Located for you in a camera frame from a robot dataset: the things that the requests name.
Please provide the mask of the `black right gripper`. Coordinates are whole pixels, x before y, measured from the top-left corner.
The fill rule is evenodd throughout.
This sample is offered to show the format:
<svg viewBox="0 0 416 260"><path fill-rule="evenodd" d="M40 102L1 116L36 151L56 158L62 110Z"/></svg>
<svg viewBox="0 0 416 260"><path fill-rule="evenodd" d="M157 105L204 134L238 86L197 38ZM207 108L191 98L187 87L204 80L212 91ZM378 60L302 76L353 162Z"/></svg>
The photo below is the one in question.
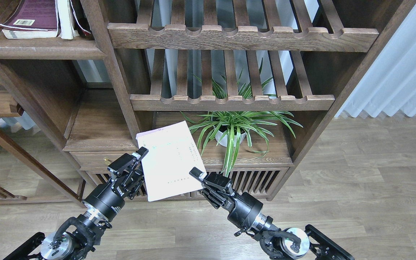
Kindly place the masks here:
<svg viewBox="0 0 416 260"><path fill-rule="evenodd" d="M202 183L201 193L215 208L229 212L227 219L241 231L264 229L263 203L247 192L238 194L232 188L232 180L222 174L205 173L193 167L190 176Z"/></svg>

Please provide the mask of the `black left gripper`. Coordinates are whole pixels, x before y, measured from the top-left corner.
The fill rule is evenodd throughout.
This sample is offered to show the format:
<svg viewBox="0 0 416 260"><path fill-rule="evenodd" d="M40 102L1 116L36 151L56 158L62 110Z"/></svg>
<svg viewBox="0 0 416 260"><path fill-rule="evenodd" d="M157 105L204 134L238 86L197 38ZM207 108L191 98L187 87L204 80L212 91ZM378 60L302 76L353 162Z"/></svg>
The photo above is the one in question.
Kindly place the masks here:
<svg viewBox="0 0 416 260"><path fill-rule="evenodd" d="M124 198L132 200L144 183L144 175L140 161L148 153L148 149L140 147L131 155L124 153L108 166L111 173L122 173L112 182L98 185L90 195L83 200L89 211L99 211L100 219L112 221L124 207Z"/></svg>

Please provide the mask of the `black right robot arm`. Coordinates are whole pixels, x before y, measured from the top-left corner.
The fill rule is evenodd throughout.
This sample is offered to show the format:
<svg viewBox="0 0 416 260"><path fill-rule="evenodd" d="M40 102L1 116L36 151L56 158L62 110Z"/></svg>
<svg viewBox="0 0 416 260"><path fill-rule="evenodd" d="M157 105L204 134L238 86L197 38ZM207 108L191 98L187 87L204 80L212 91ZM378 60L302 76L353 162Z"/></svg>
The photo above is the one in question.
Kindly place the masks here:
<svg viewBox="0 0 416 260"><path fill-rule="evenodd" d="M308 251L314 253L317 260L353 259L351 254L310 224L305 230L275 226L272 217L262 214L263 203L247 192L238 194L228 177L205 173L198 168L193 168L190 175L201 182L201 193L215 209L222 207L229 212L228 221L238 228L234 235L249 235L259 242L270 259L297 260Z"/></svg>

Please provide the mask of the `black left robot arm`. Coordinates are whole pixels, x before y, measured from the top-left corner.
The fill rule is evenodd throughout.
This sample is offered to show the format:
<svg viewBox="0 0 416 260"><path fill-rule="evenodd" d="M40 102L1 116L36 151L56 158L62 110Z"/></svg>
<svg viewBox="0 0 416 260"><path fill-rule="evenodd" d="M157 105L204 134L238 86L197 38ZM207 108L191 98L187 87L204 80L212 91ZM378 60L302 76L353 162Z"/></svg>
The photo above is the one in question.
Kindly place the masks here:
<svg viewBox="0 0 416 260"><path fill-rule="evenodd" d="M82 260L99 245L111 221L133 199L144 183L141 161L148 153L141 147L109 164L109 180L99 184L84 200L84 214L66 220L56 232L38 232L6 257L7 260Z"/></svg>

